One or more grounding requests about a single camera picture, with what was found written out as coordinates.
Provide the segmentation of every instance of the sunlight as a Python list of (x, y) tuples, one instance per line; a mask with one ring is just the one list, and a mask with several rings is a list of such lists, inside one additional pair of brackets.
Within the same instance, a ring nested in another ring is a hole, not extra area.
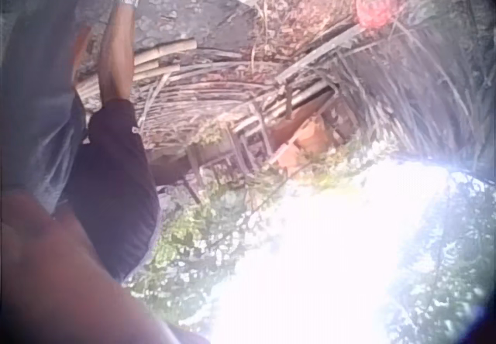
[(363, 190), (284, 199), (280, 247), (239, 263), (212, 344), (387, 342), (378, 312), (398, 250), (448, 173), (384, 161), (363, 175)]

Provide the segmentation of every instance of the man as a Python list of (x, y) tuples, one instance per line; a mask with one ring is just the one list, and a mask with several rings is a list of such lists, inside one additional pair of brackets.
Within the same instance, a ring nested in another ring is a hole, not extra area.
[(1, 333), (20, 342), (178, 343), (119, 286), (160, 228), (129, 102), (138, 0), (115, 0), (88, 145), (72, 84), (78, 1), (46, 0), (19, 20), (4, 57)]

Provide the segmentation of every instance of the skin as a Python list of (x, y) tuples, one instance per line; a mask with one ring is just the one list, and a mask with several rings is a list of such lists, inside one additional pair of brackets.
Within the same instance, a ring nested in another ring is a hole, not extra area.
[[(98, 72), (104, 103), (129, 97), (133, 30), (133, 8), (114, 9)], [(23, 342), (178, 343), (103, 269), (69, 207), (54, 221), (22, 191), (1, 205), (3, 328)]]

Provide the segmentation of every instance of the person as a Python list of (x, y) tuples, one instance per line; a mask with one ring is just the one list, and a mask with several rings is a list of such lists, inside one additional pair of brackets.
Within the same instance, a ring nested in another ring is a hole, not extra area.
[(138, 0), (113, 5), (98, 62), (102, 108), (88, 129), (73, 86), (79, 1), (45, 0), (19, 19), (2, 64), (0, 333), (13, 342), (201, 342), (121, 286), (160, 229), (129, 101)]

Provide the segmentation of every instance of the black t-shirt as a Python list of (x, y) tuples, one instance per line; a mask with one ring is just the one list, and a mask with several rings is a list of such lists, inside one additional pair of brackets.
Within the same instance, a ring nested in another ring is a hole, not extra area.
[(157, 191), (131, 102), (106, 103), (92, 116), (88, 137), (64, 197), (105, 268), (123, 282), (149, 256), (160, 231)]

